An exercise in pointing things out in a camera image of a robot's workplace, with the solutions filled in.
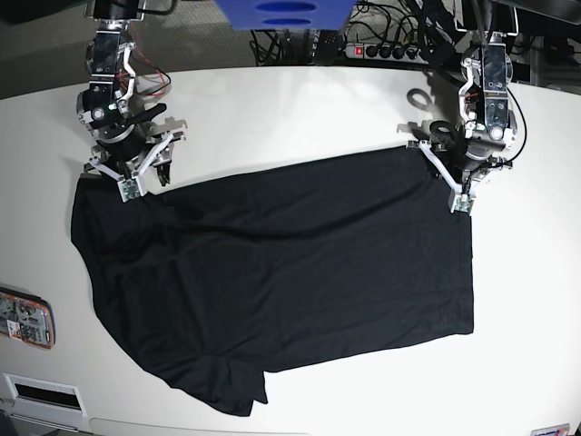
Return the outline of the black T-shirt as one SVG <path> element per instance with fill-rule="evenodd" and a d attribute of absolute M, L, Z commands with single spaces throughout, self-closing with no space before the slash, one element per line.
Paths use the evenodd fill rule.
<path fill-rule="evenodd" d="M 264 376 L 474 329 L 472 222 L 418 151 L 242 173 L 123 202 L 82 177 L 94 312 L 145 372 L 239 417 Z"/>

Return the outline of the white power strip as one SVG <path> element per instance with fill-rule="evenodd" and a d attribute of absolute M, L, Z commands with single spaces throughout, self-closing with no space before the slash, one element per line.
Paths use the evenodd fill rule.
<path fill-rule="evenodd" d="M 428 65 L 415 45 L 347 43 L 344 54 L 348 59 Z"/>

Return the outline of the blue plastic holder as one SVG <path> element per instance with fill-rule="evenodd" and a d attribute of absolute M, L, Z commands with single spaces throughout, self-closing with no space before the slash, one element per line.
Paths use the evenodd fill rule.
<path fill-rule="evenodd" d="M 356 0 L 216 0 L 235 30 L 339 30 Z"/>

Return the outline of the clear orange parts box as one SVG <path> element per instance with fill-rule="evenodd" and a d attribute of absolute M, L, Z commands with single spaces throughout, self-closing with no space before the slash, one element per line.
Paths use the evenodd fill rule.
<path fill-rule="evenodd" d="M 51 305 L 34 295 L 1 288 L 1 335 L 43 350 L 55 344 Z"/>

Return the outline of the white slotted table inset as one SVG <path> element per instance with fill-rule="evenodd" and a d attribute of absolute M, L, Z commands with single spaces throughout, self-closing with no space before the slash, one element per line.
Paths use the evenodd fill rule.
<path fill-rule="evenodd" d="M 68 431 L 81 430 L 87 416 L 79 389 L 71 384 L 3 374 L 18 419 Z"/>

